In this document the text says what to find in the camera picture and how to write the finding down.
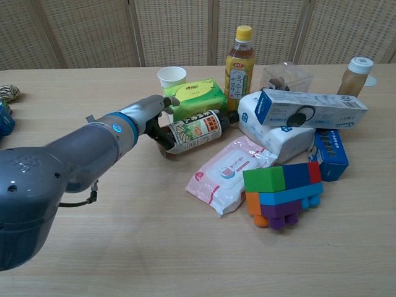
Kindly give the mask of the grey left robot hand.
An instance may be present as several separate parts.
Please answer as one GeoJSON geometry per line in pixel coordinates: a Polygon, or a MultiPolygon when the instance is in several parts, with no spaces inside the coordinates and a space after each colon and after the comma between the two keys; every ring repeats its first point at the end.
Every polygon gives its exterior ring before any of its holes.
{"type": "Polygon", "coordinates": [[[137,126],[138,135],[147,134],[165,150],[170,150],[174,147],[174,140],[159,126],[158,118],[162,112],[172,114],[171,106],[179,106],[179,104],[179,100],[175,97],[151,95],[119,112],[133,120],[137,126]]]}

